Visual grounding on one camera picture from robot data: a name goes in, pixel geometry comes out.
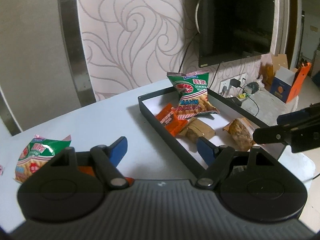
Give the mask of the tan pastry snack packet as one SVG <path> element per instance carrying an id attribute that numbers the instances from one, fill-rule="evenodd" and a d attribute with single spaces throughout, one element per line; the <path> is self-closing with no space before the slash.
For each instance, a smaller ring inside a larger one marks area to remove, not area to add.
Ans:
<path id="1" fill-rule="evenodd" d="M 234 119 L 223 130 L 232 136 L 241 151 L 249 151 L 255 144 L 253 140 L 255 128 L 246 118 Z"/>

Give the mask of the silver clear snack packet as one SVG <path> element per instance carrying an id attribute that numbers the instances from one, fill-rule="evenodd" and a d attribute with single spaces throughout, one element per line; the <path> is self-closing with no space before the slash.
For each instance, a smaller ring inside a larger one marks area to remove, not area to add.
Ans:
<path id="1" fill-rule="evenodd" d="M 246 170 L 246 168 L 247 168 L 246 165 L 243 165 L 243 166 L 234 166 L 234 167 L 233 167 L 233 170 L 232 170 L 232 172 L 231 172 L 231 174 L 230 174 L 230 176 L 232 177 L 232 176 L 234 176 L 234 175 L 236 175 L 236 174 L 239 174 L 239 173 L 241 173 L 241 172 L 244 172 L 244 171 Z"/>

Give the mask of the brown snack packet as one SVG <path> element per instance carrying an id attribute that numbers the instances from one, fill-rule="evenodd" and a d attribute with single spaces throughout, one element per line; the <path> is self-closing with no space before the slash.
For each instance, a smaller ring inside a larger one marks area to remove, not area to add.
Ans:
<path id="1" fill-rule="evenodd" d="M 198 118 L 191 118 L 178 136 L 185 137 L 195 144 L 200 137 L 212 139 L 215 136 L 215 130 Z"/>

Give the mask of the orange snack packet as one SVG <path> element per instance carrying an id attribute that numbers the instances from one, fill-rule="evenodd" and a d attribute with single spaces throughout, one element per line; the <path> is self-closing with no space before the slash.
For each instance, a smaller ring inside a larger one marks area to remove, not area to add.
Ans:
<path id="1" fill-rule="evenodd" d="M 178 118 L 171 103 L 167 104 L 155 117 L 173 137 L 176 137 L 188 124 L 188 120 Z"/>

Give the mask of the green prawn cracker bag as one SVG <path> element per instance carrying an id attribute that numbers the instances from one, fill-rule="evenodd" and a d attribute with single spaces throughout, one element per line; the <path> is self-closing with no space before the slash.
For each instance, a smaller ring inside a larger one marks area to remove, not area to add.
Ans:
<path id="1" fill-rule="evenodd" d="M 15 167 L 15 180 L 25 182 L 43 165 L 71 144 L 71 135 L 62 140 L 47 139 L 35 135 L 19 156 Z"/>
<path id="2" fill-rule="evenodd" d="M 177 107 L 174 107 L 174 112 L 179 119 L 220 113 L 208 100 L 209 72 L 207 70 L 188 74 L 168 72 L 167 78 L 181 96 Z"/>

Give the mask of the orange blue cardboard box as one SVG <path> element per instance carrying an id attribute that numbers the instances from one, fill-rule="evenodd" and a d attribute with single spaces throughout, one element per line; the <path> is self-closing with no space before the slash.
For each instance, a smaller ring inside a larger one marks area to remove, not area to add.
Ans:
<path id="1" fill-rule="evenodd" d="M 310 68 L 310 62 L 301 64 L 299 68 L 295 68 L 293 71 L 280 66 L 273 78 L 270 93 L 283 103 L 289 103 L 299 95 Z"/>

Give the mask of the dark grey cardboard box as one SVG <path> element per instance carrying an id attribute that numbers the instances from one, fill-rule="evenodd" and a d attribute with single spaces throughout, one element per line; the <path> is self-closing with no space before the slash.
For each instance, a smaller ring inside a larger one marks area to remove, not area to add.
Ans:
<path id="1" fill-rule="evenodd" d="M 215 154 L 199 153 L 196 141 L 204 137 L 216 146 L 227 145 L 236 150 L 246 150 L 249 145 L 240 139 L 248 138 L 256 128 L 267 124 L 243 108 L 208 91 L 209 101 L 218 108 L 217 114 L 204 114 L 188 120 L 178 120 L 173 107 L 178 104 L 174 87 L 161 89 L 138 97 L 139 109 L 153 129 L 175 153 L 186 168 L 199 176 L 213 161 Z"/>

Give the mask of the black power adapter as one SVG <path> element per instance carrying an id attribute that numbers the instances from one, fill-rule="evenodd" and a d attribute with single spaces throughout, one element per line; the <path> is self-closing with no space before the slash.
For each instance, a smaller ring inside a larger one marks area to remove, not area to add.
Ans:
<path id="1" fill-rule="evenodd" d="M 241 86 L 241 81 L 235 78 L 232 78 L 229 82 L 229 85 L 235 88 L 238 88 Z"/>

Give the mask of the pink white wrapped candy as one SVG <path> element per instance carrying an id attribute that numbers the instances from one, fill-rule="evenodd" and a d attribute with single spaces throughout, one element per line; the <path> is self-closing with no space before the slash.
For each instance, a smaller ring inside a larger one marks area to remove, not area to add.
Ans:
<path id="1" fill-rule="evenodd" d="M 3 166 L 2 166 L 2 165 L 0 165 L 0 176 L 2 176 L 2 175 L 3 175 L 3 171 L 4 171 L 4 168 L 3 168 Z"/>

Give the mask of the white wall power socket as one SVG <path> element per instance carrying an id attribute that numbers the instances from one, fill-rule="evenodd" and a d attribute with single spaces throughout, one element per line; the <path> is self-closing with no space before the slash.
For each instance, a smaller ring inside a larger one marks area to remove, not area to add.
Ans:
<path id="1" fill-rule="evenodd" d="M 245 81 L 245 73 L 223 80 L 219 85 L 219 94 L 222 96 L 227 96 L 232 88 L 238 88 L 240 85 L 243 85 Z"/>

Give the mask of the black wall television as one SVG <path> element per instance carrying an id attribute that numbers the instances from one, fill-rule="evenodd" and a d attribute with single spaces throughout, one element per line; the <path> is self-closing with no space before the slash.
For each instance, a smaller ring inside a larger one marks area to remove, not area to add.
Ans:
<path id="1" fill-rule="evenodd" d="M 268 53 L 274 0 L 199 0 L 199 67 Z"/>

